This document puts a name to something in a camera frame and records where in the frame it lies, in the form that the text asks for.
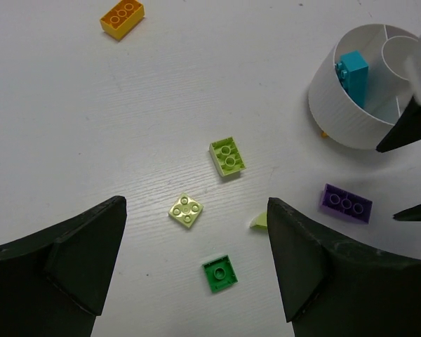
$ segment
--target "lime green lego brick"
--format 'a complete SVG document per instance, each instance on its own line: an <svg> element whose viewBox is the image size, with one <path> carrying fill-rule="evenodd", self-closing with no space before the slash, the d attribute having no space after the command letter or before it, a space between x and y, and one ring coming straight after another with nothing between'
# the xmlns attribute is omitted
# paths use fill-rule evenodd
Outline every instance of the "lime green lego brick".
<svg viewBox="0 0 421 337"><path fill-rule="evenodd" d="M182 223L185 227L190 228L196 218L200 215L204 206L199 202L193 200L185 193L181 193L175 204L171 206L168 215L173 219Z"/></svg>
<svg viewBox="0 0 421 337"><path fill-rule="evenodd" d="M211 143L209 152L218 173L222 177L240 172L246 168L232 137Z"/></svg>
<svg viewBox="0 0 421 337"><path fill-rule="evenodd" d="M217 293L238 282L229 256L222 256L203 264L210 290Z"/></svg>
<svg viewBox="0 0 421 337"><path fill-rule="evenodd" d="M256 219L251 222L251 228L256 230L268 230L267 228L267 212L260 214Z"/></svg>

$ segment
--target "lego piece fragment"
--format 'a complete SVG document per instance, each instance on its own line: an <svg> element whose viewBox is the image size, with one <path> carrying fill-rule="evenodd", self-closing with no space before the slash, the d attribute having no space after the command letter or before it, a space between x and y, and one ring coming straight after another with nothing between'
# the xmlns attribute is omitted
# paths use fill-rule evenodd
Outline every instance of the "lego piece fragment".
<svg viewBox="0 0 421 337"><path fill-rule="evenodd" d="M185 193L181 193L175 204L171 206L168 215L190 228L203 210L203 205L193 200Z"/></svg>
<svg viewBox="0 0 421 337"><path fill-rule="evenodd" d="M217 293L238 282L228 255L204 263L203 268L210 290L213 293Z"/></svg>
<svg viewBox="0 0 421 337"><path fill-rule="evenodd" d="M363 109L368 83L368 63L358 51L340 56L335 71L343 89Z"/></svg>
<svg viewBox="0 0 421 337"><path fill-rule="evenodd" d="M209 152L218 173L222 177L240 172L246 168L232 137L211 143Z"/></svg>
<svg viewBox="0 0 421 337"><path fill-rule="evenodd" d="M326 184L320 207L343 218L369 223L373 202L341 188Z"/></svg>
<svg viewBox="0 0 421 337"><path fill-rule="evenodd" d="M144 17L145 10L136 0L121 0L100 19L103 30L117 41L123 39Z"/></svg>
<svg viewBox="0 0 421 337"><path fill-rule="evenodd" d="M264 212L255 218L251 222L250 227L256 230L267 230L267 212Z"/></svg>

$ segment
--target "blue lego brick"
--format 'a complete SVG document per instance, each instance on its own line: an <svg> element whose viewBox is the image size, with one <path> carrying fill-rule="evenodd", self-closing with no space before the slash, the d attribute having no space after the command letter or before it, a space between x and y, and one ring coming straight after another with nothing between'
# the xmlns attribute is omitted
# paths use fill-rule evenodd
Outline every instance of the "blue lego brick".
<svg viewBox="0 0 421 337"><path fill-rule="evenodd" d="M365 106L368 63L358 51L340 56L335 64L338 79L349 97L361 108Z"/></svg>
<svg viewBox="0 0 421 337"><path fill-rule="evenodd" d="M341 188L326 184L320 207L344 218L369 223L373 202Z"/></svg>

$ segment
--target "yellow lego brick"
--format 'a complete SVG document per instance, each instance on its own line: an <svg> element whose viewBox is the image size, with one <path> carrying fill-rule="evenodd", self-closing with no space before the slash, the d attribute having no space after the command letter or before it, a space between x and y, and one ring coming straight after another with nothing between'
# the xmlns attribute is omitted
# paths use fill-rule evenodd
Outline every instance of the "yellow lego brick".
<svg viewBox="0 0 421 337"><path fill-rule="evenodd" d="M120 41L143 19L144 15L142 4L135 0L121 0L100 19L100 24L106 33Z"/></svg>

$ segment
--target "white cylindrical container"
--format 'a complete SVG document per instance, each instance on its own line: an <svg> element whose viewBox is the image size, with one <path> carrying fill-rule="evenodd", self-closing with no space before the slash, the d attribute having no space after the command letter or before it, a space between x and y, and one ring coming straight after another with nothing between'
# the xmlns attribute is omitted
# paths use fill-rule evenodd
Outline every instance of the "white cylindrical container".
<svg viewBox="0 0 421 337"><path fill-rule="evenodd" d="M396 123L396 98L401 105L407 105L412 98L404 63L417 43L412 37L392 37L384 42L370 64L365 111L383 121Z"/></svg>
<svg viewBox="0 0 421 337"><path fill-rule="evenodd" d="M361 26L344 35L323 61L309 88L310 110L320 128L345 146L375 149L411 97L403 73L405 58L395 52L401 50L407 56L416 41L411 33L386 25ZM365 109L347 95L334 69L340 56L351 51L359 51L370 65Z"/></svg>

